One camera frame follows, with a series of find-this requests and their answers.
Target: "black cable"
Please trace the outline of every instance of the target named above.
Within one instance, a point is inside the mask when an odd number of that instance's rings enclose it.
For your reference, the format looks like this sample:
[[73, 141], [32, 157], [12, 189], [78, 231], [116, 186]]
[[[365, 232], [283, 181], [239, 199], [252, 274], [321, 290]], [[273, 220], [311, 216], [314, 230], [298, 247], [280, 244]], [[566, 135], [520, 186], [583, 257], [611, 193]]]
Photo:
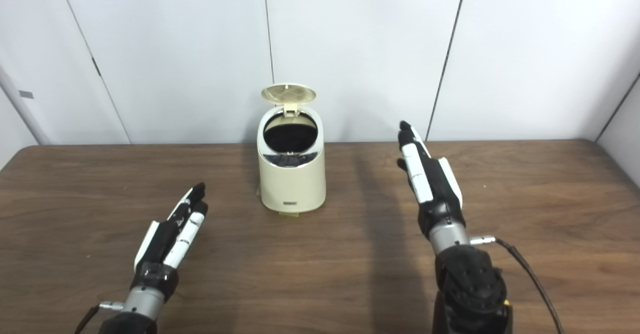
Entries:
[[513, 255], [516, 261], [518, 261], [518, 263], [522, 266], [522, 268], [526, 271], [526, 273], [531, 277], [531, 279], [533, 280], [533, 283], [537, 287], [537, 290], [540, 292], [540, 295], [542, 296], [542, 300], [544, 300], [544, 303], [548, 307], [549, 312], [553, 317], [553, 322], [555, 323], [555, 327], [558, 330], [558, 333], [565, 334], [565, 330], [562, 328], [562, 324], [560, 323], [560, 318], [558, 317], [558, 313], [556, 313], [556, 309], [554, 305], [551, 304], [551, 299], [549, 299], [549, 295], [547, 295], [547, 292], [545, 291], [544, 287], [542, 287], [542, 283], [540, 283], [540, 280], [533, 272], [533, 269], [531, 268], [531, 266], [527, 263], [527, 261], [520, 254], [520, 252], [518, 252], [518, 249], [516, 249], [515, 246], [509, 245], [507, 242], [498, 238], [495, 238], [495, 242], [502, 245], [505, 249], [507, 249], [507, 251], [511, 255]]
[[73, 332], [73, 334], [80, 334], [82, 329], [84, 329], [85, 326], [87, 326], [87, 323], [89, 322], [89, 320], [91, 320], [91, 318], [93, 318], [94, 315], [98, 312], [98, 309], [100, 309], [100, 305], [92, 306], [89, 309], [89, 311], [86, 312], [86, 314], [84, 315], [84, 318], [80, 320], [80, 323], [78, 323], [78, 326], [75, 328], [75, 331]]

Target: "robotic hand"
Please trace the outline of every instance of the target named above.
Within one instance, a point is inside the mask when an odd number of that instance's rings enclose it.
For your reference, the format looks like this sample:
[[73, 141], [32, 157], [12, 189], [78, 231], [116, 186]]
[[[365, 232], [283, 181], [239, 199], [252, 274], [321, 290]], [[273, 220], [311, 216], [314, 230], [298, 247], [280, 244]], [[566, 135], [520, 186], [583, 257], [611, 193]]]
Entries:
[[205, 184], [189, 189], [169, 218], [153, 221], [134, 262], [134, 278], [125, 302], [101, 302], [80, 321], [75, 334], [102, 309], [119, 311], [105, 320], [99, 334], [156, 334], [156, 319], [178, 286], [178, 266], [194, 241], [207, 214], [202, 201]]
[[403, 158], [397, 164], [407, 173], [418, 201], [420, 230], [436, 254], [432, 332], [510, 334], [514, 312], [501, 270], [493, 267], [487, 252], [473, 246], [495, 238], [467, 236], [462, 193], [446, 158], [433, 159], [420, 135], [404, 121], [398, 142]]

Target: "white finger segment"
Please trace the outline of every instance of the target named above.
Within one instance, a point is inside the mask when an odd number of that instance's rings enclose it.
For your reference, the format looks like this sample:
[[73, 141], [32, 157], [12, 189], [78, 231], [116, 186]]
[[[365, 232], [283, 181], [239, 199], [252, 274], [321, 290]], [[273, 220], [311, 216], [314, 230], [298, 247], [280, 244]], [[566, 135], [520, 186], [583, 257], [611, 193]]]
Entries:
[[164, 259], [165, 265], [169, 265], [172, 268], [178, 268], [181, 261], [187, 254], [190, 245], [194, 242], [194, 238], [196, 237], [203, 221], [204, 215], [201, 213], [195, 212], [189, 216], [182, 231], [178, 235], [178, 238], [175, 239], [175, 244], [171, 248], [171, 251]]
[[173, 215], [176, 212], [176, 210], [178, 210], [178, 206], [180, 206], [180, 204], [184, 204], [185, 202], [187, 204], [190, 204], [192, 202], [191, 200], [188, 199], [188, 197], [189, 197], [189, 194], [192, 193], [193, 190], [194, 190], [194, 188], [190, 188], [189, 191], [187, 191], [187, 193], [182, 197], [182, 199], [180, 199], [178, 204], [175, 205], [175, 208], [173, 208], [173, 210], [171, 211], [169, 216], [166, 218], [167, 220], [169, 220], [169, 218], [171, 218], [171, 215]]
[[406, 162], [407, 174], [413, 186], [413, 192], [418, 203], [432, 201], [434, 193], [429, 185], [429, 180], [425, 174], [425, 168], [420, 160], [418, 148], [415, 144], [407, 144], [402, 146], [402, 156]]
[[457, 199], [460, 202], [460, 208], [462, 209], [462, 190], [460, 190], [458, 181], [453, 174], [453, 170], [451, 170], [449, 161], [446, 158], [439, 158], [438, 162], [440, 164], [440, 167], [442, 168], [442, 172], [444, 172], [446, 180], [448, 181], [448, 185], [451, 186], [451, 190], [453, 190], [453, 193], [455, 193], [455, 196], [457, 196]]
[[142, 256], [147, 251], [147, 247], [149, 247], [149, 243], [151, 243], [151, 239], [153, 239], [156, 234], [156, 229], [158, 229], [158, 225], [160, 225], [157, 221], [152, 221], [151, 225], [149, 225], [149, 229], [146, 230], [146, 234], [144, 234], [144, 239], [142, 239], [142, 244], [140, 244], [140, 248], [137, 250], [137, 254], [135, 255], [135, 259], [133, 261], [133, 272], [136, 272], [136, 266], [138, 265], [138, 261], [142, 259]]
[[413, 126], [411, 126], [411, 131], [413, 133], [413, 140], [415, 142], [419, 142], [420, 145], [422, 145], [422, 148], [424, 149], [424, 151], [427, 153], [427, 156], [429, 156], [429, 158], [432, 158], [432, 155], [427, 150], [427, 145], [425, 145], [425, 142], [423, 142], [423, 140], [420, 137], [420, 134], [418, 133], [418, 131], [416, 131], [416, 129]]

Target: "silver cylindrical joint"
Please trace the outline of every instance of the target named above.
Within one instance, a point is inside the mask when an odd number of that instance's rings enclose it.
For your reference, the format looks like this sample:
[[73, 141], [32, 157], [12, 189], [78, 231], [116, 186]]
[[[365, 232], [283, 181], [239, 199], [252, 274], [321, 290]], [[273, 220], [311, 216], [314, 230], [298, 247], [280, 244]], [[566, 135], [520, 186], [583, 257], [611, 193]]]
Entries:
[[148, 286], [135, 286], [128, 293], [122, 312], [129, 311], [156, 320], [164, 303], [162, 291]]
[[493, 235], [485, 235], [485, 236], [474, 236], [469, 239], [469, 243], [471, 245], [483, 245], [486, 243], [495, 243], [496, 237]]
[[459, 222], [438, 223], [429, 231], [429, 241], [433, 251], [440, 254], [442, 250], [455, 245], [469, 244], [469, 237], [464, 225]]
[[100, 309], [122, 311], [122, 309], [124, 309], [124, 303], [121, 301], [103, 301], [100, 303]]

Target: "small label on wall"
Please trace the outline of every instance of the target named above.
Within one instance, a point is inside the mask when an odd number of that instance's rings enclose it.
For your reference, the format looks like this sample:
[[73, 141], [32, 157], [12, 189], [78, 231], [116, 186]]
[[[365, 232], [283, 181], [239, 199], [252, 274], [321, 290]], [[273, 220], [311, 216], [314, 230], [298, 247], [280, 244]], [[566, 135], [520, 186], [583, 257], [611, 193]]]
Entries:
[[34, 93], [33, 92], [23, 91], [23, 90], [18, 90], [18, 92], [20, 93], [20, 97], [23, 97], [25, 99], [33, 99], [34, 98]]

